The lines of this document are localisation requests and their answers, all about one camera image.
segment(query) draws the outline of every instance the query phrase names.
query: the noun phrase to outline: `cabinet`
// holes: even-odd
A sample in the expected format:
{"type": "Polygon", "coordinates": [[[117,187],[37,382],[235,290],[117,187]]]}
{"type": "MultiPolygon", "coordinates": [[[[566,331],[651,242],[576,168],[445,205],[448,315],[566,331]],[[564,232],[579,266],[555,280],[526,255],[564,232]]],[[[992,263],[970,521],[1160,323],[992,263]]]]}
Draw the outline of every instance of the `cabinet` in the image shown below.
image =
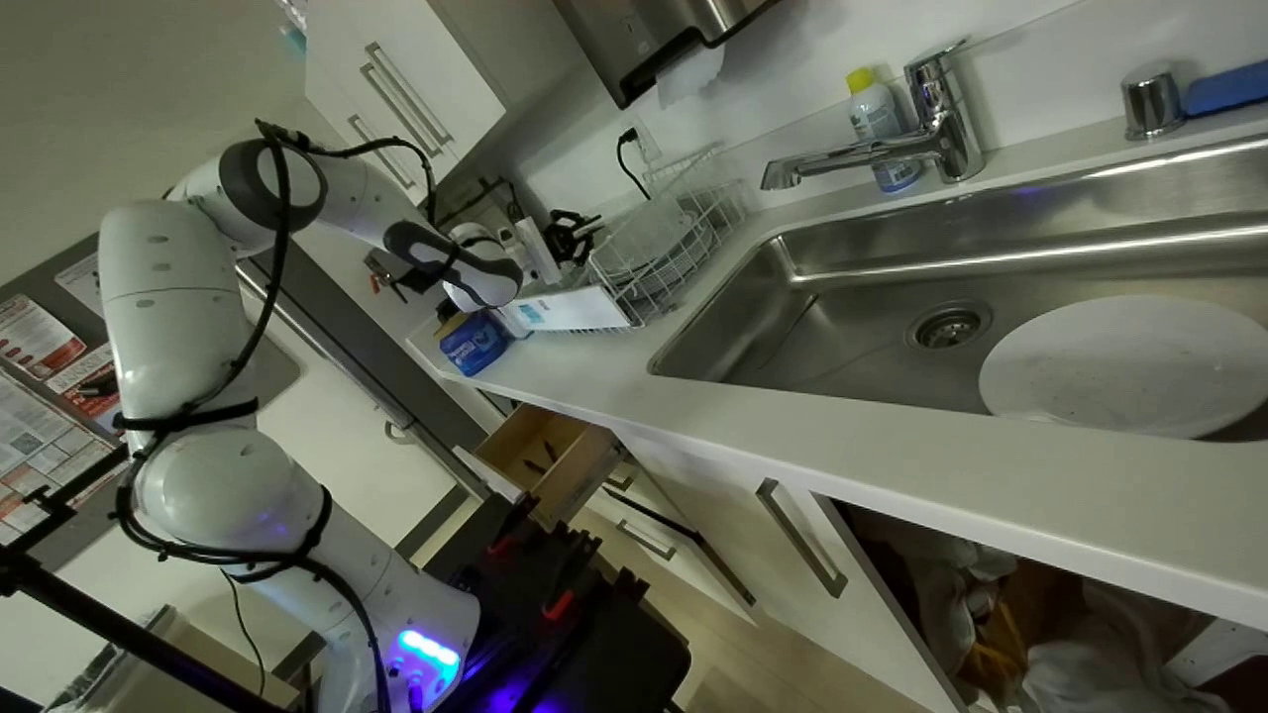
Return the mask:
{"type": "Polygon", "coordinates": [[[906,621],[920,621],[965,694],[1003,703],[1028,691],[1040,709],[1075,698],[1085,709],[1167,709],[1208,694],[1227,709],[1268,703],[1263,630],[851,504],[832,510],[851,525],[871,562],[887,562],[885,587],[906,595],[906,621]]]}
{"type": "Polygon", "coordinates": [[[666,498],[658,477],[617,463],[614,480],[596,492],[588,507],[611,521],[624,538],[648,552],[651,562],[752,621],[752,587],[732,571],[716,542],[711,542],[699,525],[666,498]]]}
{"type": "Polygon", "coordinates": [[[559,527],[583,510],[614,469],[611,434],[588,428],[583,420],[517,408],[482,445],[480,460],[490,480],[510,482],[510,498],[535,496],[535,521],[559,527]]]}
{"type": "MultiPolygon", "coordinates": [[[[500,119],[505,105],[424,0],[312,0],[307,93],[350,143],[399,134],[445,177],[500,119]]],[[[424,197],[412,154],[382,168],[424,197]]]]}
{"type": "MultiPolygon", "coordinates": [[[[412,140],[440,181],[510,111],[559,84],[579,52],[547,0],[437,10],[430,0],[312,0],[307,94],[350,143],[412,140]]],[[[382,154],[382,172],[416,202],[430,195],[408,150],[382,154]]]]}
{"type": "Polygon", "coordinates": [[[662,477],[666,498],[732,562],[764,617],[887,683],[922,709],[959,709],[877,571],[815,496],[732,469],[725,452],[683,452],[651,434],[617,434],[617,441],[642,469],[662,477]]]}

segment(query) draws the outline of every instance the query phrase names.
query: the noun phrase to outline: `white wall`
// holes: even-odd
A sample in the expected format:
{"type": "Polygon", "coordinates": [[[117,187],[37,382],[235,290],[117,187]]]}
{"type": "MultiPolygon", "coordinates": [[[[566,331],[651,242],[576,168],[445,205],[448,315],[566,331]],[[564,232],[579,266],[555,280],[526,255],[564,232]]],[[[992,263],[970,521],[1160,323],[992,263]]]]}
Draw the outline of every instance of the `white wall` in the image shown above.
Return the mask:
{"type": "Polygon", "coordinates": [[[0,280],[300,98],[268,0],[3,0],[0,65],[0,280]]]}
{"type": "Polygon", "coordinates": [[[887,65],[901,77],[959,35],[975,35],[968,69],[987,134],[1009,148],[1120,114],[1116,81],[1140,65],[1176,60],[1181,77],[1196,77],[1260,60],[1263,31],[1263,0],[784,0],[725,47],[720,81],[703,94],[662,105],[651,93],[614,111],[597,81],[583,77],[496,154],[550,205],[611,212],[629,202],[611,154],[626,126],[673,159],[798,119],[802,140],[781,150],[823,150],[851,140],[842,86],[850,69],[887,65]]]}

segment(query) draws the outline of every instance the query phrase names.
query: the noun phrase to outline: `dish rack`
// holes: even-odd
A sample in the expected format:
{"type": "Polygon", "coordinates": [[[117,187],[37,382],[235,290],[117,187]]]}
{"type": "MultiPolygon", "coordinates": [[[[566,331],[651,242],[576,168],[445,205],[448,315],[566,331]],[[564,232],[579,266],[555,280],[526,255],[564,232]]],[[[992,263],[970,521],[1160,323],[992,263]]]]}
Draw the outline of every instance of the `dish rack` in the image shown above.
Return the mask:
{"type": "Polygon", "coordinates": [[[604,286],[634,327],[683,304],[716,242],[748,220],[745,177],[725,150],[706,150],[651,173],[651,202],[624,213],[589,255],[604,286]]]}

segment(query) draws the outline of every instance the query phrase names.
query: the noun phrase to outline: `floor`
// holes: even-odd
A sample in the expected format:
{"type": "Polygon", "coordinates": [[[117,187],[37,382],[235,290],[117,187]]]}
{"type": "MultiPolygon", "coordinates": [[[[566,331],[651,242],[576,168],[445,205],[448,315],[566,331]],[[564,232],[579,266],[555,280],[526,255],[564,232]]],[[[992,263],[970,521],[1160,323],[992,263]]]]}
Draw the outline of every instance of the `floor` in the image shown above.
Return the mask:
{"type": "Polygon", "coordinates": [[[604,560],[651,583],[651,604],[688,640],[692,669],[678,691],[684,713],[917,713],[920,707],[846,667],[784,626],[748,626],[654,566],[605,521],[579,514],[604,560]]]}

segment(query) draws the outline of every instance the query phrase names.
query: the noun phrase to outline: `stainless steel sink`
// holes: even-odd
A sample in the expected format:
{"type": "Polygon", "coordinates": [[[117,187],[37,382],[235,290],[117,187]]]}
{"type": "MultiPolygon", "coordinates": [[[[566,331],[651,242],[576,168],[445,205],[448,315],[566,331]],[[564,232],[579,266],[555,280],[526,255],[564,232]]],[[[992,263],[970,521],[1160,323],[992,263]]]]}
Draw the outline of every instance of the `stainless steel sink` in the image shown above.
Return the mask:
{"type": "MultiPolygon", "coordinates": [[[[1268,140],[802,225],[756,247],[658,378],[987,412],[978,369],[1085,298],[1196,298],[1268,327],[1268,140]]],[[[1213,441],[1263,441],[1268,408],[1213,441]]]]}

